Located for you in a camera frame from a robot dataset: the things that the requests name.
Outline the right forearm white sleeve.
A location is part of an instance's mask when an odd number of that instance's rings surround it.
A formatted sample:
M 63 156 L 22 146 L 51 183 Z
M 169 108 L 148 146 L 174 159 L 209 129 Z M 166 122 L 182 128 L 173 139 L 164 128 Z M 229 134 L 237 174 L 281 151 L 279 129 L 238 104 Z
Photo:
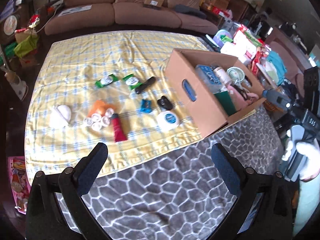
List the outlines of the right forearm white sleeve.
M 311 181 L 300 181 L 299 200 L 293 226 L 293 236 L 307 224 L 319 204 L 319 176 Z

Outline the right white gloved hand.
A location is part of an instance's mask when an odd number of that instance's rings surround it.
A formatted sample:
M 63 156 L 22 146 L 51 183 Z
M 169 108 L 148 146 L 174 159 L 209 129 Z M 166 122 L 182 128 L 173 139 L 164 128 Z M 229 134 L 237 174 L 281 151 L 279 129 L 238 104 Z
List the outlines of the right white gloved hand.
M 293 142 L 291 140 L 291 131 L 286 131 L 287 140 L 285 141 L 285 151 L 282 156 L 283 161 L 288 161 L 291 151 L 293 149 Z M 315 138 L 313 143 L 299 141 L 296 143 L 298 153 L 307 157 L 304 167 L 299 173 L 300 180 L 304 182 L 311 181 L 319 175 L 319 143 Z

